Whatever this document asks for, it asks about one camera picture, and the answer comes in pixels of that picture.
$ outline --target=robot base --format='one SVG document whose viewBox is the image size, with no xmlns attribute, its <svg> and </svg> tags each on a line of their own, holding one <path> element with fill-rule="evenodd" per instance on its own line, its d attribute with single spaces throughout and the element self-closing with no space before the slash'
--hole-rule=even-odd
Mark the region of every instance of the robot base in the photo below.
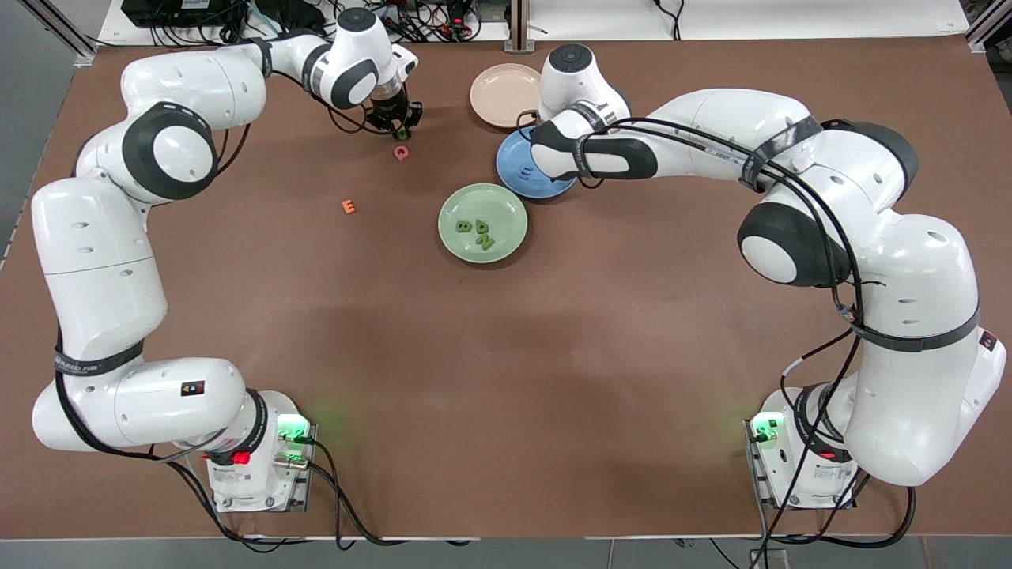
<svg viewBox="0 0 1012 569">
<path fill-rule="evenodd" d="M 305 423 L 303 435 L 312 436 L 309 421 L 299 415 L 296 404 L 276 391 L 261 391 L 267 404 L 266 433 L 245 465 L 220 466 L 207 461 L 207 478 L 220 512 L 305 511 L 309 491 L 306 467 L 276 458 L 312 458 L 312 444 L 297 444 L 281 438 L 287 417 Z"/>
<path fill-rule="evenodd" d="M 797 397 L 800 391 L 800 388 L 787 388 L 787 395 Z M 766 399 L 762 410 L 747 422 L 747 426 L 750 460 L 758 456 L 754 463 L 759 497 L 770 499 L 774 507 L 780 507 L 786 500 L 788 507 L 833 508 L 857 474 L 854 461 L 833 462 L 808 452 L 793 491 L 786 496 L 800 457 L 807 453 L 794 426 L 790 405 L 777 391 Z M 755 440 L 756 437 L 768 439 L 760 441 Z M 849 500 L 848 490 L 842 502 Z"/>
</svg>

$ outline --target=gray floor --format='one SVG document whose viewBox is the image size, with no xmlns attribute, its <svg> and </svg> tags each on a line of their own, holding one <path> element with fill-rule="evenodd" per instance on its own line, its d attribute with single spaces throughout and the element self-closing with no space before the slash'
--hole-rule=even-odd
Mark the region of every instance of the gray floor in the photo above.
<svg viewBox="0 0 1012 569">
<path fill-rule="evenodd" d="M 50 130 L 70 84 L 73 57 L 15 2 L 0 2 L 0 236 L 21 212 Z M 1012 108 L 1012 76 L 999 76 Z M 754 542 L 721 541 L 740 567 Z M 347 553 L 312 544 L 256 555 L 225 540 L 0 542 L 2 568 L 259 569 L 552 568 L 609 566 L 609 543 L 583 540 L 487 540 L 466 548 L 439 543 L 398 548 L 356 545 Z M 610 566 L 719 569 L 730 565 L 706 540 L 682 549 L 670 540 L 618 541 Z M 788 549 L 796 569 L 978 569 L 1012 567 L 1012 538 L 910 538 L 887 550 L 855 551 L 816 544 Z"/>
</svg>

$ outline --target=plate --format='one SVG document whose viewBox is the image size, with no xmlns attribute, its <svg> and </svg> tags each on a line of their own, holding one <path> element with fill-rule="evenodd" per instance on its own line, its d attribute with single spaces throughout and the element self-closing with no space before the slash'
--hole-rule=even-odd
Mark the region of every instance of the plate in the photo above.
<svg viewBox="0 0 1012 569">
<path fill-rule="evenodd" d="M 506 137 L 496 153 L 496 172 L 506 187 L 517 195 L 546 199 L 572 187 L 576 179 L 553 181 L 537 169 L 530 156 L 530 142 L 527 141 L 533 130 L 533 127 L 525 127 Z"/>
<path fill-rule="evenodd" d="M 490 67 L 471 84 L 471 106 L 493 127 L 516 128 L 516 117 L 537 108 L 541 97 L 541 74 L 525 65 L 504 63 Z M 533 123 L 532 116 L 521 125 Z"/>
<path fill-rule="evenodd" d="M 510 255 L 527 235 L 527 211 L 512 191 L 476 183 L 453 192 L 439 213 L 439 238 L 457 257 L 491 263 Z"/>
</svg>

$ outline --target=metal frame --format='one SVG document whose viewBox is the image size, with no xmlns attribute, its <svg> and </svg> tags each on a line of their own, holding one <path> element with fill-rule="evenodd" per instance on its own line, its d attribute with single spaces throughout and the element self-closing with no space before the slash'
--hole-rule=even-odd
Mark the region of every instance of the metal frame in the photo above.
<svg viewBox="0 0 1012 569">
<path fill-rule="evenodd" d="M 53 32 L 64 46 L 77 54 L 74 60 L 75 67 L 87 67 L 95 59 L 95 47 L 88 39 L 88 36 L 81 32 L 52 3 L 48 0 L 17 0 L 24 9 L 28 10 L 35 19 L 40 21 L 46 28 Z"/>
<path fill-rule="evenodd" d="M 974 53 L 987 51 L 985 44 L 992 35 L 1012 19 L 1012 0 L 996 0 L 966 30 L 966 43 Z"/>
<path fill-rule="evenodd" d="M 534 40 L 530 38 L 530 0 L 510 0 L 509 23 L 506 53 L 534 53 Z"/>
</svg>

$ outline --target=beige plate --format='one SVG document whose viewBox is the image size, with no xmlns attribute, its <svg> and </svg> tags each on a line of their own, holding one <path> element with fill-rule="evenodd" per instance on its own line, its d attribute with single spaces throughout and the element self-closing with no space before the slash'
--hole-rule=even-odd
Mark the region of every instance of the beige plate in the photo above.
<svg viewBox="0 0 1012 569">
<path fill-rule="evenodd" d="M 512 129 L 516 116 L 537 108 L 541 96 L 541 74 L 525 65 L 504 63 L 490 67 L 471 84 L 471 106 L 493 127 Z M 525 115 L 520 125 L 530 125 L 534 117 Z"/>
</svg>

